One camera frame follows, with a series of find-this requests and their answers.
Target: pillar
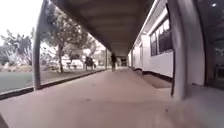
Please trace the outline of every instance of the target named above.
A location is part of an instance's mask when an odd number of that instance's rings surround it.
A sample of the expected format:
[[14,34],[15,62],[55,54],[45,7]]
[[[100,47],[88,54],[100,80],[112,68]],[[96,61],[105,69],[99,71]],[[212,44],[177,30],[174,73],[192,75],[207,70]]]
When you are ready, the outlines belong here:
[[133,66],[134,66],[134,55],[133,55],[133,48],[132,48],[131,49],[131,67],[134,68]]
[[107,49],[105,50],[105,69],[107,69]]
[[187,45],[187,85],[204,85],[205,46],[195,0],[178,0],[178,3]]
[[183,100],[187,85],[187,54],[184,37],[183,21],[181,19],[178,0],[168,0],[171,19],[172,40],[174,47],[174,86],[173,96],[176,100]]
[[34,40],[33,40],[33,51],[32,51],[32,70],[33,70],[33,88],[34,90],[40,89],[40,33],[41,25],[44,20],[45,9],[47,7],[47,0],[43,0],[41,10],[38,17],[38,22],[35,28]]

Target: bush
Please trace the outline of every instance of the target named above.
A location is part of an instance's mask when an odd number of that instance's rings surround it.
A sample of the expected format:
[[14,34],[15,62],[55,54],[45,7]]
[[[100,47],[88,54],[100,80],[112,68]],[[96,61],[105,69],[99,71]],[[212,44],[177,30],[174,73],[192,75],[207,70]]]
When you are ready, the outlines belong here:
[[16,63],[13,62],[13,61],[9,62],[9,66],[14,66],[15,64],[16,64]]
[[46,60],[42,60],[41,61],[41,65],[46,65],[47,64],[47,61]]
[[5,65],[7,62],[9,62],[9,58],[7,56],[0,56],[1,65]]
[[30,65],[21,65],[16,70],[16,72],[31,72],[32,66]]

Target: tree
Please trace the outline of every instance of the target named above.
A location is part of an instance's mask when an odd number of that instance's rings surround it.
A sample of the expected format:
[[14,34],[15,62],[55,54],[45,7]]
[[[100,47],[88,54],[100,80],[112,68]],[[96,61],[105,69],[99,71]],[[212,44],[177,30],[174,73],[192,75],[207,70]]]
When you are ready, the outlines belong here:
[[9,57],[6,54],[7,49],[3,46],[0,47],[0,63],[1,65],[5,65],[5,63],[9,62]]
[[73,44],[79,48],[83,42],[86,42],[88,33],[52,3],[48,5],[46,11],[46,22],[48,29],[42,33],[41,37],[47,40],[50,45],[57,47],[59,70],[63,72],[62,56],[65,53],[65,46]]
[[89,57],[92,57],[94,55],[94,53],[97,51],[97,45],[96,45],[96,39],[89,36],[87,39],[86,44],[84,45],[84,48],[89,49],[90,53],[89,53]]
[[77,48],[76,45],[74,45],[74,44],[71,44],[71,43],[66,44],[64,51],[65,51],[65,54],[68,55],[71,63],[74,59],[82,58],[82,54],[83,54],[82,49]]
[[46,52],[43,52],[40,54],[40,63],[41,65],[45,65],[47,62],[51,62],[53,60],[53,57]]
[[7,30],[7,36],[0,35],[4,41],[1,46],[1,55],[7,57],[9,61],[27,62],[32,65],[31,37],[17,34],[13,36],[12,32]]

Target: ceiling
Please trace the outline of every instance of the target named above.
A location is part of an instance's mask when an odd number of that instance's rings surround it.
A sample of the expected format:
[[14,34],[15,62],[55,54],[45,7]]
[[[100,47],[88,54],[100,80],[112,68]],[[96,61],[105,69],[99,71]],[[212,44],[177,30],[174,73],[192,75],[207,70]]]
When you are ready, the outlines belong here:
[[132,48],[154,0],[52,0],[116,56]]

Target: covered walkway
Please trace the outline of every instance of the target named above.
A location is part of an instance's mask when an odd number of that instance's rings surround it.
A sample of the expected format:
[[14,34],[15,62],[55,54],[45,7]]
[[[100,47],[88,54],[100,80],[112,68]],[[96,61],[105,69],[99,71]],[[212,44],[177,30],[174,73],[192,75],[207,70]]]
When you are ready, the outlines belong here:
[[0,113],[10,128],[200,128],[181,106],[119,69],[1,101]]

